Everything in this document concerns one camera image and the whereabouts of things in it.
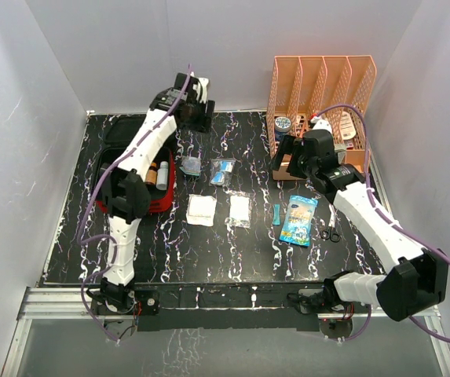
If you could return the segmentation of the clear bag blue mask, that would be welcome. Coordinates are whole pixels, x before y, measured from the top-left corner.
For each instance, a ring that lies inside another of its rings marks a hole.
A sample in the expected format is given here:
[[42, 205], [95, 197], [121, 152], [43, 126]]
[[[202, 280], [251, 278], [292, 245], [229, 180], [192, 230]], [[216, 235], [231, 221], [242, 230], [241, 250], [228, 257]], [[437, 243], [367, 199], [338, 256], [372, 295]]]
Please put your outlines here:
[[180, 170], [188, 176], [200, 176], [201, 158], [193, 156], [183, 156], [181, 160]]

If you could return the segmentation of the clear bag blue bandage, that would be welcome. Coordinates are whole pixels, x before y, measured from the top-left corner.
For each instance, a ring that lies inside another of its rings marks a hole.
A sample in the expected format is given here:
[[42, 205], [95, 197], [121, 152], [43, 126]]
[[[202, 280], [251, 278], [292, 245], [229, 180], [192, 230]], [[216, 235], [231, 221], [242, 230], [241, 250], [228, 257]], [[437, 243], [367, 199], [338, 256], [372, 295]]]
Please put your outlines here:
[[234, 165], [234, 159], [212, 159], [210, 184], [228, 186], [232, 178]]

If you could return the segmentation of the white plastic bottle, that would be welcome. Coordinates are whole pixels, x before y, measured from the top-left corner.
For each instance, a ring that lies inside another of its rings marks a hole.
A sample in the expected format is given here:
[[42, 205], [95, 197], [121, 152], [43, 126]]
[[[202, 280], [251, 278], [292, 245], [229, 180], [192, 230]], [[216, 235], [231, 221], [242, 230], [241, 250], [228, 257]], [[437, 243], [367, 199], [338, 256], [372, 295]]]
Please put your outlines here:
[[157, 172], [156, 188], [160, 191], [167, 190], [170, 165], [168, 161], [162, 161]]

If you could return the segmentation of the brown bottle orange cap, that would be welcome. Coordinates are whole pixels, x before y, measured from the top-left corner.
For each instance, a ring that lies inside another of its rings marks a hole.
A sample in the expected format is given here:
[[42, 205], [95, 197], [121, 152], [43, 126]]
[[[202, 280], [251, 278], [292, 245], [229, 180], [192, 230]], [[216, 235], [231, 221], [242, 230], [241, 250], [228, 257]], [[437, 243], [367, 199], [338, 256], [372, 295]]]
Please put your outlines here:
[[146, 177], [145, 177], [145, 184], [149, 186], [155, 186], [157, 182], [157, 171], [158, 166], [157, 163], [153, 162], [151, 163], [150, 167], [148, 168]]

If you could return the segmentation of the clear bag white gauze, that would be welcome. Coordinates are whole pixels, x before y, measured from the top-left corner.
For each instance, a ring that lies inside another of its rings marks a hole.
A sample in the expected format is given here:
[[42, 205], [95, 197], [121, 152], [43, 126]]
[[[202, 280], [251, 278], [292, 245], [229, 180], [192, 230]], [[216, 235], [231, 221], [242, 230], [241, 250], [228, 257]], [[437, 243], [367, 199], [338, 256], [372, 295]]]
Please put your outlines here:
[[251, 195], [246, 192], [229, 193], [229, 216], [225, 223], [232, 227], [251, 227]]

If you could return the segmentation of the white gauze pad packet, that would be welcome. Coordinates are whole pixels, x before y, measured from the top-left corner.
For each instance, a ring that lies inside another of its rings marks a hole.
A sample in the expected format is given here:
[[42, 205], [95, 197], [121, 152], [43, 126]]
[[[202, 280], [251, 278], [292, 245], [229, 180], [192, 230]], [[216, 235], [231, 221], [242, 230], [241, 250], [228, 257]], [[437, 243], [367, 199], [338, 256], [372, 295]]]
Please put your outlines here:
[[191, 194], [188, 200], [186, 220], [190, 225], [212, 227], [217, 200], [213, 196]]

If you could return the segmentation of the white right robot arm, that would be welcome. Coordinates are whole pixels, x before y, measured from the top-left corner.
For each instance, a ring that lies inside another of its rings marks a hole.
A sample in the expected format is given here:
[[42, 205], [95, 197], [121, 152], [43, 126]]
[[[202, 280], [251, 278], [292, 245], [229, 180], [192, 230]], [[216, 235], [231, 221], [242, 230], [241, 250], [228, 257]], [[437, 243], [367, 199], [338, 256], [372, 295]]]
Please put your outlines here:
[[287, 172], [307, 178], [313, 187], [354, 224], [379, 257], [382, 275], [344, 271], [324, 281], [324, 289], [310, 297], [315, 307], [339, 312], [351, 302], [379, 306], [395, 321], [413, 316], [445, 300], [448, 264], [419, 242], [401, 234], [393, 219], [380, 217], [383, 209], [353, 165], [340, 163], [332, 133], [314, 126], [302, 137], [280, 139], [273, 159], [279, 170], [290, 157]]

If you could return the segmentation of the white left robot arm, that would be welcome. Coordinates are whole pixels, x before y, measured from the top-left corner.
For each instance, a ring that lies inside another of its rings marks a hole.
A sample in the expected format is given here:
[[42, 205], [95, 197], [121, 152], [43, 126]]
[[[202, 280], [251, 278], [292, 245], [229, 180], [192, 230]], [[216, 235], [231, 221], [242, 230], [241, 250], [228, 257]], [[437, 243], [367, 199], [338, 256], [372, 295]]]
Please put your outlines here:
[[208, 99], [210, 80], [191, 71], [179, 73], [172, 87], [152, 100], [133, 140], [100, 179], [102, 203], [108, 215], [108, 261], [97, 301], [117, 313], [135, 304], [134, 248], [141, 219], [151, 196], [148, 171], [156, 156], [179, 128], [201, 133], [210, 130], [215, 102]]

